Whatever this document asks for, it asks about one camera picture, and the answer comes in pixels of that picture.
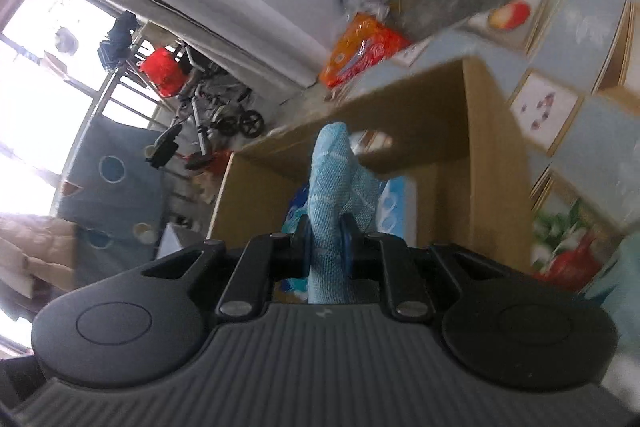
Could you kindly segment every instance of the screw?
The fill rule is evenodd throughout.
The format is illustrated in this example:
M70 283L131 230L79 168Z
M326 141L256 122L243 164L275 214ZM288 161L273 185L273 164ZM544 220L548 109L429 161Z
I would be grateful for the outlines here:
M396 311L403 317L410 317L417 319L426 315L429 311L429 307L420 301L404 301L398 304Z
M251 312L252 306L245 301L229 301L220 306L220 311L229 317L243 317Z

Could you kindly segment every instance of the orange plastic bag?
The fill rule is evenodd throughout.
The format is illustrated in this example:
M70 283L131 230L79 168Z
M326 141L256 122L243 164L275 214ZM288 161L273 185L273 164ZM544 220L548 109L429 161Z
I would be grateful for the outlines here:
M402 35L371 15L357 13L335 45L329 62L319 75L320 81L330 89L340 86L409 44L411 42Z

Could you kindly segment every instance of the ribbed rubber surface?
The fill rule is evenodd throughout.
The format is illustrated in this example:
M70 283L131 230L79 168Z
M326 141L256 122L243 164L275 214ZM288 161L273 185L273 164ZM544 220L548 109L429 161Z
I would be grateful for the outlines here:
M525 394L478 380L428 328L393 322L377 305L276 304L220 328L170 377L104 393L52 381L18 418L30 427L622 427L631 415L596 385Z

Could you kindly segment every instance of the cardboard box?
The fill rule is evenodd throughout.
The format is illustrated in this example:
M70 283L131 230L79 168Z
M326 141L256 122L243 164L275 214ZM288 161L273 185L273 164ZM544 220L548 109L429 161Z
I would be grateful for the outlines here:
M356 82L363 82L366 74ZM531 211L524 140L485 64L464 58L345 99L314 118L235 153L209 237L240 247L279 230L289 200L308 181L325 124L377 130L388 148L359 156L380 178L417 184L417 243L454 241L500 263L530 270Z

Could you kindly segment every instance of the window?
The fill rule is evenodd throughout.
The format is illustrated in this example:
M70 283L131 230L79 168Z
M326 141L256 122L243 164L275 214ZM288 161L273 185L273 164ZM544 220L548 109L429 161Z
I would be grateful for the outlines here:
M105 88L108 72L97 49L114 21L112 14L88 0L24 0L2 30L6 42L0 41L0 173L7 175L0 180L0 194L6 195L1 211L49 212L55 176L47 177L47 185L35 169L62 174L82 122ZM73 55L55 47L61 27L78 40ZM152 51L144 41L138 55L143 58ZM38 63L46 54L66 66L71 82ZM128 78L117 82L102 113L123 124L148 127L159 97ZM20 185L34 188L23 190L21 197L12 192L16 169L22 170Z
M38 57L44 57L44 52L55 55L66 64L69 76L98 90L106 72L96 50L114 21L86 0L25 0L3 33ZM54 36L61 27L78 39L73 56L60 54L54 46Z

